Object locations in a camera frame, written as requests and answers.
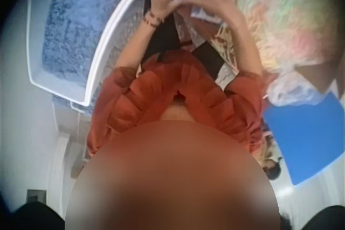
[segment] blue paper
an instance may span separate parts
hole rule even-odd
[[[264,118],[294,185],[314,176],[344,152],[344,109],[332,93],[316,106],[270,107]]]

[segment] orange top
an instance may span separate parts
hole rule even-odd
[[[234,138],[250,153],[260,150],[263,97],[261,77],[240,72],[225,91],[187,51],[152,56],[136,70],[116,68],[104,81],[88,136],[90,155],[113,137],[137,125],[158,121],[182,96],[191,117]]]

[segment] person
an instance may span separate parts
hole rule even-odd
[[[262,163],[263,69],[244,15],[234,0],[150,0],[138,30],[103,82],[92,115],[88,151],[133,127],[154,121],[190,121],[231,136]],[[177,8],[197,5],[224,20],[232,30],[239,74],[224,91],[202,62],[179,50],[169,27]],[[136,73],[141,64],[141,73]]]
[[[275,161],[273,158],[266,159],[263,163],[263,169],[269,180],[276,180],[281,174],[280,160],[282,157]]]

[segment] fingers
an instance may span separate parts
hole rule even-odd
[[[192,5],[198,5],[203,6],[204,0],[176,0],[179,2],[179,4],[192,4]]]

